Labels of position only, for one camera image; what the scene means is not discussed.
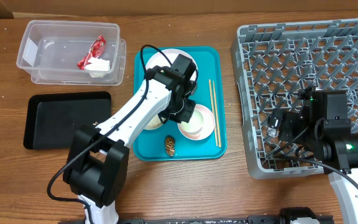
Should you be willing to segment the red snack wrapper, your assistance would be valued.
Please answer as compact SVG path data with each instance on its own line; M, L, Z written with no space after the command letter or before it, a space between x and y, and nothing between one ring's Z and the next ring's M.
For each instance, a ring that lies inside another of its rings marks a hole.
M80 70L84 70L87 65L93 63L94 60L99 59L106 49L106 40L100 35L89 48L88 53L77 63L77 67Z

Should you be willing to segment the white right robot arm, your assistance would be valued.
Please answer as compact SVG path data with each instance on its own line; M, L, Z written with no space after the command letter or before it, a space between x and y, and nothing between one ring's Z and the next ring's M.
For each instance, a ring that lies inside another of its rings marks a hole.
M347 116L347 94L342 90L307 88L298 94L299 112L274 109L267 135L297 144L294 156L271 152L276 159L320 166L334 189L345 223L358 223L358 133Z

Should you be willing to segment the pink round plate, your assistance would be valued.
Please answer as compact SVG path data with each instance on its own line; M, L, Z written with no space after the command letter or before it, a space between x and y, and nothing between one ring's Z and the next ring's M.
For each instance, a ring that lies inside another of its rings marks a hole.
M190 81L195 83L195 86L191 89L190 95L194 95L195 91L197 90L197 87L198 87L198 84L197 84L198 67L197 67L197 64L196 64L196 61L194 60L194 58L190 54L186 53L183 50L179 50L179 49L163 49L162 52L167 56L167 58L171 62L173 62L179 54L182 54L182 55L192 59L193 63L196 65L196 70L193 72L193 74L190 78ZM157 52L153 56L151 56L151 58L148 60L145 67L146 67L146 69L149 69L149 68L153 68L156 65L158 65L159 67L164 67L164 66L169 66L170 64L161 53Z

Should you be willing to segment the white napkin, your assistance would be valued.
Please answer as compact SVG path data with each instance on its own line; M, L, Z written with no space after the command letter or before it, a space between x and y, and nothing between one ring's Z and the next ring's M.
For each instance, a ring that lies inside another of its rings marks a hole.
M110 61L101 58L91 57L85 65L85 70L92 78L102 78L109 73L110 69Z

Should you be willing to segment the small pink bowl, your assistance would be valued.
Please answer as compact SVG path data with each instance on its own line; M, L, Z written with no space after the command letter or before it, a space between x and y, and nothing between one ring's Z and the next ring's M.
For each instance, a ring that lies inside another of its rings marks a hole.
M194 141L200 141L203 139L206 139L208 136L210 136L213 131L214 131L214 118L213 118L213 113L211 112L210 109L208 109L207 107L203 106L203 105L199 105L197 104L195 106L195 109L198 109L202 115L203 115L203 127L201 129L201 131L198 134L188 134L184 131L182 131L179 127L179 131L182 133L182 135L184 135L186 138L194 140Z

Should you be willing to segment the white paper cup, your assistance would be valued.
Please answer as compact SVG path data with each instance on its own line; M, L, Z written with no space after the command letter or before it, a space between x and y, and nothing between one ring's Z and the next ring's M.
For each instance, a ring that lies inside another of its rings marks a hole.
M202 113L198 109L195 109L189 122L182 121L178 127L188 134L198 134L203 127L203 122Z

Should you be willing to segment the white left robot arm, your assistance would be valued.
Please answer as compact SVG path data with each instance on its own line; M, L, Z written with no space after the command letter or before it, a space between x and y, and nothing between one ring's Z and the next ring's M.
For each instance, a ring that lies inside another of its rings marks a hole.
M77 130L63 180L85 208L85 223L117 223L114 201L126 181L129 148L150 121L189 122L196 88L194 61L178 54L169 67L145 72L135 95L112 117L95 128Z

